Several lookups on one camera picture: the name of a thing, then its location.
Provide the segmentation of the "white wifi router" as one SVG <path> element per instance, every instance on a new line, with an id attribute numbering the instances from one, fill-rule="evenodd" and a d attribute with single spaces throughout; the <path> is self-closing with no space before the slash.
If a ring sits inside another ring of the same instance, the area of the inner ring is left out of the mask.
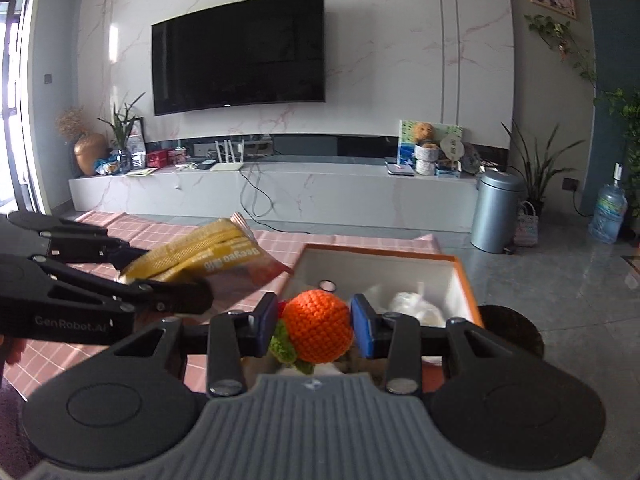
<path id="1" fill-rule="evenodd" d="M 210 171 L 240 171 L 245 162 L 245 141 L 216 141 L 214 161 Z"/>

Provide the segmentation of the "orange storage box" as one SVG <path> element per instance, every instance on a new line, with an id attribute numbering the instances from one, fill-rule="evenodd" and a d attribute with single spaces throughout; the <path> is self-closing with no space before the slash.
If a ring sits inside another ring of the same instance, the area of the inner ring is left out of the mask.
<path id="1" fill-rule="evenodd" d="M 279 296 L 283 301 L 306 290 L 322 289 L 343 300 L 350 309 L 352 297 L 371 286 L 383 285 L 394 294 L 414 292 L 416 283 L 423 282 L 426 299 L 442 310 L 446 322 L 450 318 L 465 318 L 483 326 L 480 309 L 462 263 L 453 256 L 308 244 L 293 264 L 293 271 L 280 289 Z M 313 375 L 366 373 L 375 384 L 381 385 L 385 365 L 385 360 L 365 359 L 354 336 L 352 346 L 344 356 L 333 363 L 317 365 Z M 444 381 L 442 358 L 422 356 L 422 372 L 424 391 L 437 389 Z M 296 368 L 284 364 L 279 373 L 303 375 Z"/>

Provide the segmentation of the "dried flower bunch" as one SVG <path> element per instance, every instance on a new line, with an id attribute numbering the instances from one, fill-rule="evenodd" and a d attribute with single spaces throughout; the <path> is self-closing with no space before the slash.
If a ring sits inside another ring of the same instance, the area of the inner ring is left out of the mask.
<path id="1" fill-rule="evenodd" d="M 69 108 L 55 119 L 55 127 L 66 143 L 75 143 L 89 133 L 84 111 Z"/>

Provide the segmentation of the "blue water jug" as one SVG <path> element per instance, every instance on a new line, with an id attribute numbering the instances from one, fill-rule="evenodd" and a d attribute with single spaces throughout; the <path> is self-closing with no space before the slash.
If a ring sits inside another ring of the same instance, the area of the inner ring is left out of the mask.
<path id="1" fill-rule="evenodd" d="M 613 182 L 600 189 L 588 226 L 589 234 L 605 244 L 616 242 L 628 207 L 625 191 L 620 185 L 622 175 L 623 166 L 616 162 Z"/>

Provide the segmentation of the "grey metal trash bin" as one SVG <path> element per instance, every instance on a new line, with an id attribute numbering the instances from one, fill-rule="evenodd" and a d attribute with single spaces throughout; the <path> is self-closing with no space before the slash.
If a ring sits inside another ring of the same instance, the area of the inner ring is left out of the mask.
<path id="1" fill-rule="evenodd" d="M 501 254 L 511 243 L 524 188 L 524 180 L 517 174 L 489 170 L 478 177 L 470 238 L 475 248 Z"/>

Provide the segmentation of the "brown teddy bear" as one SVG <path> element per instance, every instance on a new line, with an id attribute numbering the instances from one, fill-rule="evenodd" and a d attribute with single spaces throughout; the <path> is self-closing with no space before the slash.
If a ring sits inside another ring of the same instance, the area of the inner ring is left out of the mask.
<path id="1" fill-rule="evenodd" d="M 416 122 L 412 127 L 413 143 L 424 145 L 434 140 L 434 127 L 429 122 Z"/>

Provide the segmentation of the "white tissue rolls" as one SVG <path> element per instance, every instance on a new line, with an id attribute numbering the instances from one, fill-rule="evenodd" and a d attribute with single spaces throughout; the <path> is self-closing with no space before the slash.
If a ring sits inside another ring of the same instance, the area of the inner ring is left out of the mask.
<path id="1" fill-rule="evenodd" d="M 414 170 L 421 176 L 434 176 L 439 159 L 439 146 L 424 143 L 414 147 Z"/>

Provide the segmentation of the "yellow snack packet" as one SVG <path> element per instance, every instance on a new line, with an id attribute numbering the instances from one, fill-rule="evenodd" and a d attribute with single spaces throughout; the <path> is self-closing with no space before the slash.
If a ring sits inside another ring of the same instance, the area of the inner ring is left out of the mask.
<path id="1" fill-rule="evenodd" d="M 208 278 L 260 287 L 292 269 L 262 249 L 242 214 L 232 214 L 154 248 L 126 266 L 119 281 L 190 283 Z"/>

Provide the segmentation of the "black wall television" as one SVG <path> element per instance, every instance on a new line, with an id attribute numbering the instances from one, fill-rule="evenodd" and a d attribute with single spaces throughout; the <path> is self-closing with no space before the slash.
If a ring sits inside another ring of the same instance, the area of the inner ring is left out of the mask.
<path id="1" fill-rule="evenodd" d="M 243 0 L 151 28 L 156 116 L 323 103 L 324 0 Z"/>

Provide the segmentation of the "blue picture book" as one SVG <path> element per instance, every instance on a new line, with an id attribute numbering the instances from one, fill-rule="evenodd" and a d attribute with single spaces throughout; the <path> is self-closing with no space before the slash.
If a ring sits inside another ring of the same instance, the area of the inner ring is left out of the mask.
<path id="1" fill-rule="evenodd" d="M 399 134 L 398 134 L 398 147 L 397 147 L 397 162 L 399 165 L 414 165 L 414 147 L 413 143 L 412 127 L 416 122 L 420 120 L 401 120 L 399 122 Z M 440 145 L 440 141 L 448 134 L 456 134 L 463 138 L 464 129 L 459 125 L 444 125 L 434 124 L 430 122 L 434 127 L 434 140 L 432 143 Z"/>

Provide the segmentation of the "bronze round vase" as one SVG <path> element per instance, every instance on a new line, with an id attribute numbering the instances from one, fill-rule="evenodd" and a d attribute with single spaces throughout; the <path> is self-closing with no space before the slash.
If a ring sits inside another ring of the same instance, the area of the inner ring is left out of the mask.
<path id="1" fill-rule="evenodd" d="M 81 136 L 74 145 L 74 154 L 79 169 L 85 176 L 96 173 L 94 163 L 108 155 L 108 144 L 102 133 L 87 133 Z"/>

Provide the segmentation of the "green potted plant left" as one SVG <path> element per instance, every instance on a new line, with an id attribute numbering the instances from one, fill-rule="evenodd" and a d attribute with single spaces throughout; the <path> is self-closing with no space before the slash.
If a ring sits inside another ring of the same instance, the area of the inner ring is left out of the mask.
<path id="1" fill-rule="evenodd" d="M 99 122 L 108 125 L 113 133 L 113 146 L 118 172 L 120 174 L 128 174 L 128 172 L 134 168 L 132 155 L 128 148 L 128 141 L 136 122 L 140 119 L 140 116 L 136 114 L 134 109 L 143 97 L 144 94 L 141 93 L 130 103 L 121 102 L 117 105 L 113 102 L 111 105 L 111 118 L 99 118 Z"/>

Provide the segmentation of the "tall floor plant right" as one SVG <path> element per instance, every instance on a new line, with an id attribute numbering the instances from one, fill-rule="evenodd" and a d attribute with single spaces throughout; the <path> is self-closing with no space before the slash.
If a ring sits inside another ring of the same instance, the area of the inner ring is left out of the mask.
<path id="1" fill-rule="evenodd" d="M 511 169 L 523 178 L 525 199 L 534 207 L 535 214 L 540 216 L 544 210 L 546 192 L 550 182 L 556 176 L 576 171 L 574 167 L 559 166 L 559 160 L 574 148 L 585 144 L 586 141 L 578 140 L 562 148 L 555 148 L 553 144 L 560 130 L 560 125 L 556 124 L 546 142 L 540 144 L 538 138 L 534 136 L 533 145 L 529 145 L 516 122 L 512 122 L 510 127 L 505 124 L 501 124 L 501 127 L 509 137 L 512 148 L 520 160 L 520 164 L 511 166 Z"/>

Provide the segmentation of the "orange crochet fruit toy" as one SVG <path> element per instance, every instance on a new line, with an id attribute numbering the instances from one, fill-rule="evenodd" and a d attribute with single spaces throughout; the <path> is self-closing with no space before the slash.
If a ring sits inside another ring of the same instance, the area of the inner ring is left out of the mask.
<path id="1" fill-rule="evenodd" d="M 317 365 L 344 356 L 353 340 L 349 306 L 330 292 L 311 289 L 279 302 L 269 351 L 280 363 L 312 375 Z"/>

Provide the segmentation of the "hanging ivy plant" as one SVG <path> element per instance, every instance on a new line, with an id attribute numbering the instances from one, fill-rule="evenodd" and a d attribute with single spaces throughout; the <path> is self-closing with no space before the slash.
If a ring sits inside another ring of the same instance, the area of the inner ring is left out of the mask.
<path id="1" fill-rule="evenodd" d="M 573 70 L 588 81 L 596 96 L 593 102 L 605 103 L 608 114 L 620 118 L 624 124 L 624 161 L 629 165 L 624 190 L 630 199 L 631 218 L 639 219 L 639 85 L 629 88 L 600 88 L 596 71 L 596 60 L 591 51 L 582 48 L 570 28 L 570 22 L 561 22 L 544 14 L 525 14 L 527 28 L 534 32 L 544 44 L 559 53 L 561 61 L 570 58 Z"/>

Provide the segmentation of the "white round fan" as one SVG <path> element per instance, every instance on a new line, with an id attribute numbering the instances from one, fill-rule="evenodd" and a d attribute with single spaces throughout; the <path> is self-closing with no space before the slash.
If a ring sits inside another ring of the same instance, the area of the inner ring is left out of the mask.
<path id="1" fill-rule="evenodd" d="M 440 141 L 440 150 L 444 162 L 448 162 L 453 170 L 461 170 L 461 159 L 465 153 L 464 144 L 456 134 L 448 134 Z"/>

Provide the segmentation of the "white marble tv console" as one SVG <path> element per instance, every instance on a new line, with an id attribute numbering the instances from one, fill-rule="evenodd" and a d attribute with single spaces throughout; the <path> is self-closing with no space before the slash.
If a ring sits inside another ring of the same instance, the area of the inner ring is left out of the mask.
<path id="1" fill-rule="evenodd" d="M 240 171 L 164 168 L 143 177 L 72 179 L 78 211 L 470 232 L 472 178 L 392 176 L 382 164 L 252 162 Z"/>

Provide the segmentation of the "white plastic bag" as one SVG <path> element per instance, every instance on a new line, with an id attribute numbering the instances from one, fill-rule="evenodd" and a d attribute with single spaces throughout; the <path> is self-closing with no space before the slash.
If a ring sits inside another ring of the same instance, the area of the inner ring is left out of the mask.
<path id="1" fill-rule="evenodd" d="M 383 285 L 374 285 L 362 294 L 378 314 L 400 313 L 416 318 L 422 326 L 444 327 L 442 310 L 428 301 L 425 293 L 425 284 L 417 282 L 414 292 L 391 294 Z"/>

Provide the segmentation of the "red box on console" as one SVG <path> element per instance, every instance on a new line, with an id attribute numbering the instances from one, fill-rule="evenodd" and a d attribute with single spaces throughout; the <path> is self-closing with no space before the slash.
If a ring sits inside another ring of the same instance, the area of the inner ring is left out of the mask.
<path id="1" fill-rule="evenodd" d="M 145 155 L 145 165 L 148 168 L 160 169 L 169 165 L 169 151 L 157 150 Z"/>

